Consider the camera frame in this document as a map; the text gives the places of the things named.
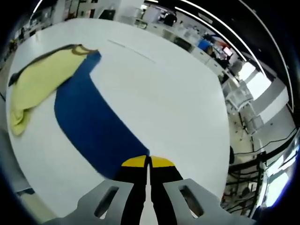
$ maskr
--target cabinet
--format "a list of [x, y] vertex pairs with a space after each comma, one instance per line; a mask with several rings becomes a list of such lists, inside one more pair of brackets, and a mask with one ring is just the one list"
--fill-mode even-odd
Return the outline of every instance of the cabinet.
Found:
[[164, 29], [160, 25], [156, 25], [153, 23], [148, 23], [146, 30], [160, 37], [162, 37], [164, 34]]
[[216, 62], [214, 59], [210, 58], [206, 65], [210, 68], [216, 75], [221, 75], [224, 69]]
[[205, 51], [197, 47], [192, 50], [191, 54], [204, 64], [210, 59], [210, 56]]

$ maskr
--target white table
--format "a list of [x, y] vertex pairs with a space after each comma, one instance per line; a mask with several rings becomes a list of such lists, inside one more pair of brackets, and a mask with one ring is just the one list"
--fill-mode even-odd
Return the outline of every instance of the white table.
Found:
[[[91, 78], [151, 154], [173, 161], [183, 178], [194, 179], [221, 199], [229, 162], [229, 126], [213, 72], [190, 53], [147, 31], [112, 21], [73, 19], [26, 40], [15, 54], [9, 76], [37, 56], [68, 44], [101, 52], [101, 63]], [[61, 131], [54, 115], [55, 95], [34, 109], [20, 137], [11, 131], [9, 135], [28, 182], [63, 217], [104, 178]], [[145, 208], [151, 208], [149, 195]], [[154, 211], [148, 212], [144, 210], [142, 222], [153, 224]]]

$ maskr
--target ceiling light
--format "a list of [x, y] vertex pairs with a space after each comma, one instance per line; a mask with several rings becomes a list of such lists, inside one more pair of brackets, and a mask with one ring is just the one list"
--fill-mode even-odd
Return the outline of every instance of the ceiling light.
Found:
[[34, 8], [32, 14], [34, 14], [34, 13], [37, 11], [37, 9], [38, 9], [39, 5], [42, 3], [42, 1], [43, 1], [43, 0], [39, 0], [39, 2], [37, 3], [37, 6]]
[[216, 28], [214, 28], [213, 26], [211, 26], [208, 22], [204, 21], [203, 19], [201, 19], [201, 18], [199, 18], [199, 17], [197, 17], [197, 16], [195, 16], [195, 15], [193, 15], [193, 14], [191, 14], [191, 13], [189, 13], [189, 12], [187, 12], [187, 11], [181, 9], [181, 8], [175, 7], [175, 9], [177, 9], [177, 10], [179, 10], [179, 11], [185, 13], [185, 14], [190, 15], [191, 17], [193, 17], [193, 18], [195, 18], [195, 19], [201, 21], [201, 22], [204, 23], [206, 26], [208, 26], [209, 28], [211, 28], [213, 31], [215, 31], [217, 34], [219, 34], [219, 35], [220, 35], [220, 36], [221, 36], [221, 37], [222, 37], [229, 45], [231, 45], [232, 48], [235, 49], [235, 51], [241, 56], [241, 58], [242, 58], [244, 61], [247, 61], [246, 58], [245, 58], [245, 56], [243, 56], [243, 54], [238, 50], [238, 48], [237, 48], [236, 46], [234, 46], [233, 43], [231, 43], [231, 42], [230, 42], [230, 41], [229, 41], [229, 40], [228, 40], [221, 32], [219, 32]]
[[151, 1], [151, 2], [158, 3], [158, 1], [156, 1], [156, 0], [146, 0], [146, 1]]
[[266, 76], [263, 67], [261, 66], [260, 62], [258, 61], [258, 59], [256, 58], [256, 56], [254, 55], [254, 53], [251, 51], [251, 49], [249, 48], [249, 46], [243, 41], [243, 39], [237, 34], [235, 33], [235, 31], [233, 29], [231, 29], [226, 23], [224, 23], [222, 20], [220, 20], [219, 18], [217, 18], [215, 15], [213, 15], [212, 13], [210, 13], [209, 11], [207, 11], [206, 9], [190, 2], [187, 0], [180, 0], [183, 1], [191, 6], [194, 6], [196, 8], [198, 8], [199, 10], [202, 10], [203, 12], [207, 13], [208, 15], [210, 15], [212, 18], [214, 18], [215, 20], [217, 20], [219, 23], [221, 23], [223, 26], [225, 26], [244, 46], [245, 48], [250, 52], [250, 54], [252, 55], [252, 57], [254, 58], [255, 62], [257, 63], [258, 67], [260, 68], [260, 70], [262, 71], [263, 75]]

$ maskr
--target cloth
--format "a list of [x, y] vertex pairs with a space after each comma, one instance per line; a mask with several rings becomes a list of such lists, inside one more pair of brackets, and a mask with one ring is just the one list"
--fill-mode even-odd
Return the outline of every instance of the cloth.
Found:
[[57, 51], [27, 66], [13, 85], [10, 107], [10, 127], [20, 135], [30, 120], [31, 110], [71, 77], [89, 53], [78, 45]]
[[56, 92], [54, 112], [69, 141], [103, 176], [113, 179], [123, 162], [149, 155], [101, 96], [90, 78], [100, 53], [92, 53]]
[[58, 48], [58, 49], [55, 49], [53, 51], [50, 51], [50, 52], [47, 52], [46, 54], [43, 54], [37, 58], [35, 58], [33, 61], [31, 61], [27, 66], [25, 66], [23, 69], [21, 69], [18, 73], [15, 73], [11, 76], [11, 78], [9, 79], [9, 82], [8, 82], [8, 86], [10, 87], [11, 85], [13, 85], [14, 83], [16, 83], [18, 81], [18, 79], [20, 78], [21, 74], [23, 73], [23, 71], [31, 66], [32, 64], [42, 60], [42, 59], [45, 59], [46, 57], [60, 51], [60, 50], [67, 50], [67, 49], [73, 49], [73, 48], [76, 48], [77, 46], [79, 46], [80, 48], [82, 49], [85, 49], [82, 45], [65, 45], [61, 48]]

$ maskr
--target floor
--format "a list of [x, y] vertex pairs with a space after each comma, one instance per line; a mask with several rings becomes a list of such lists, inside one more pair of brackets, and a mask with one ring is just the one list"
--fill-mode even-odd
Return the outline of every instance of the floor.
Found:
[[[0, 91], [1, 93], [6, 92], [6, 84], [8, 80], [8, 72], [10, 65], [12, 63], [14, 55], [12, 54], [4, 68], [0, 71]], [[0, 115], [5, 115], [5, 103], [2, 99], [0, 99]], [[232, 146], [234, 153], [240, 152], [250, 152], [252, 151], [252, 143], [251, 138], [247, 135], [247, 133], [242, 129], [242, 125], [240, 124], [240, 119], [238, 114], [230, 114], [228, 115], [229, 119], [229, 128], [230, 128], [230, 145]], [[7, 132], [7, 123], [6, 117], [0, 118], [0, 128]], [[235, 164], [246, 162], [251, 160], [251, 157], [237, 157], [235, 159]], [[43, 202], [39, 199], [37, 194], [29, 195], [23, 194], [20, 197], [24, 206], [28, 209], [29, 212], [39, 221], [45, 222], [50, 219], [55, 218], [56, 216], [43, 204]]]

